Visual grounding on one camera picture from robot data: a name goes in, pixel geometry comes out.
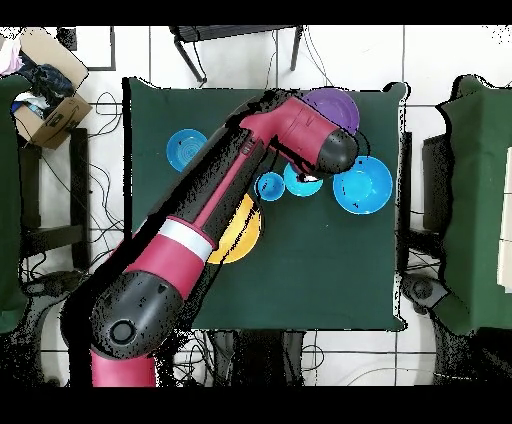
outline cardboard box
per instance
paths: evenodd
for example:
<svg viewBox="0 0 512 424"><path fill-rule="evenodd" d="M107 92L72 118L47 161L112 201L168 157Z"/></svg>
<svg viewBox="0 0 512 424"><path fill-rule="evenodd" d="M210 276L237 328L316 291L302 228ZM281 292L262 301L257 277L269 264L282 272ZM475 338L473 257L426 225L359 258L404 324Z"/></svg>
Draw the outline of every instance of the cardboard box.
<svg viewBox="0 0 512 424"><path fill-rule="evenodd" d="M75 89L73 97L64 98L44 121L25 105L14 112L16 126L25 140L40 147L57 149L92 109L76 94L76 89L87 78L87 68L44 28L25 28L20 41L21 50L30 59L38 65L54 66Z"/></svg>

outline floor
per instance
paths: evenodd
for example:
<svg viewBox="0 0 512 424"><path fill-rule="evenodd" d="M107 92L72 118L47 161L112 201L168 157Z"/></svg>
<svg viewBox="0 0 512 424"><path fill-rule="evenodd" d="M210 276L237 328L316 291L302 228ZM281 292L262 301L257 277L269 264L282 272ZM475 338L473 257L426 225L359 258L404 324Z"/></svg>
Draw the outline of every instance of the floor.
<svg viewBox="0 0 512 424"><path fill-rule="evenodd" d="M115 217L123 217L122 169L123 129L120 102L121 78L136 76L157 87L196 88L193 75L176 51L167 27L115 27L115 70L95 70L79 88L79 94L95 108L82 122L90 134L112 132L91 139L91 163L106 170L111 187L108 209ZM48 28L55 34L55 28ZM76 55L88 66L108 69L113 53L109 27L78 27ZM476 73L495 86L512 79L512 32L508 26L311 26L310 35L320 54L328 77L335 86L350 90L380 90L389 82L405 81L411 87L406 103L405 129L413 134L412 226L421 228L423 210L422 164L420 148L424 139L442 134L446 127L434 108L448 99L454 79ZM206 87L263 88L275 87L276 66L281 88L311 89L325 85L304 40L298 55L297 69L290 71L294 30L279 31L278 60L270 33L213 40L199 43L198 53L208 76ZM186 50L195 60L191 45ZM62 181L69 186L67 146L46 151L45 157ZM46 164L43 166L41 198L43 226L69 223L69 197ZM96 168L91 174L107 187L105 174ZM97 228L111 225L102 207L102 189L91 181L91 240L100 235ZM93 257L115 246L119 231L106 233L92 244ZM31 263L40 257L31 258ZM420 263L414 257L411 263ZM49 252L39 271L71 269L70 249ZM307 385L421 385L432 381L435 343L429 318L418 315L410 302L400 297L399 314L407 329L399 332L309 332L304 346L304 377ZM66 345L60 337L58 322L61 305L52 309L44 326L42 359L45 374L57 376L61 384L68 378ZM188 361L191 344L180 353ZM307 371L316 363L316 370ZM196 366L194 376L202 380L204 368Z"/></svg>

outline green tablecloth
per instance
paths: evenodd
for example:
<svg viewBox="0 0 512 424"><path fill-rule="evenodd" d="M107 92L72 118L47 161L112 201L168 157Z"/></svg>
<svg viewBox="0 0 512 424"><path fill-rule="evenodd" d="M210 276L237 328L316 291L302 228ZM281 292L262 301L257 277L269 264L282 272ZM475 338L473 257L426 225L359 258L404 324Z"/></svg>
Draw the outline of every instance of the green tablecloth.
<svg viewBox="0 0 512 424"><path fill-rule="evenodd" d="M194 128L209 137L236 107L261 91L162 90L136 79L130 86L135 230L178 175L166 158L171 135ZM398 103L406 86L350 94L372 156L382 160L396 180ZM285 164L279 160L274 170L282 172ZM262 207L264 234L247 256L223 266L194 328L402 328L393 315L392 200L376 214L352 215L336 203L331 178L312 197L285 192L279 201L263 202Z"/></svg>
<svg viewBox="0 0 512 424"><path fill-rule="evenodd" d="M452 217L444 279L452 295L435 308L456 334L512 328L512 294L497 284L507 148L512 146L512 91L466 76L457 98L441 106L454 154Z"/></svg>
<svg viewBox="0 0 512 424"><path fill-rule="evenodd" d="M14 330L27 303L18 282L21 191L18 142L11 105L18 94L29 88L29 82L22 76L0 77L0 334Z"/></svg>

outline purple plate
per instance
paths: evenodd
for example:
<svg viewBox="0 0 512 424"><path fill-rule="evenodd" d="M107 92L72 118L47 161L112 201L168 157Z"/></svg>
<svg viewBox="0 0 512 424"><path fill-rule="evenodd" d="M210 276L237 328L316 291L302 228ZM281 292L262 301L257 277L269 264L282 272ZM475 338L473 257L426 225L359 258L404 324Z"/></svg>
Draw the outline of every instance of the purple plate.
<svg viewBox="0 0 512 424"><path fill-rule="evenodd" d="M311 90L302 100L350 134L356 133L359 110L346 92L337 88L318 88Z"/></svg>

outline blue plate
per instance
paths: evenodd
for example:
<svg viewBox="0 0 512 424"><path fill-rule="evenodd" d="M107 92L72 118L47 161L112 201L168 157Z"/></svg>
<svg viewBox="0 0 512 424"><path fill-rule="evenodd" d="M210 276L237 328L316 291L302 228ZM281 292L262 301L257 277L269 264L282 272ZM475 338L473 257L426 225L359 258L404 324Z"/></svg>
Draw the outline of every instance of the blue plate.
<svg viewBox="0 0 512 424"><path fill-rule="evenodd" d="M334 176L334 196L348 212L377 212L391 197L393 179L389 169L371 156L358 156L352 168Z"/></svg>
<svg viewBox="0 0 512 424"><path fill-rule="evenodd" d="M281 175L275 172L267 172L261 175L254 183L256 196L261 196L267 202L279 199L284 193L284 181Z"/></svg>
<svg viewBox="0 0 512 424"><path fill-rule="evenodd" d="M290 163L284 168L283 176L286 188L295 196L311 196L320 190L320 187L322 187L322 180L309 181L304 183L297 181L298 174L293 170L293 167Z"/></svg>
<svg viewBox="0 0 512 424"><path fill-rule="evenodd" d="M181 172L207 141L199 131L178 131L167 143L167 160L176 171Z"/></svg>

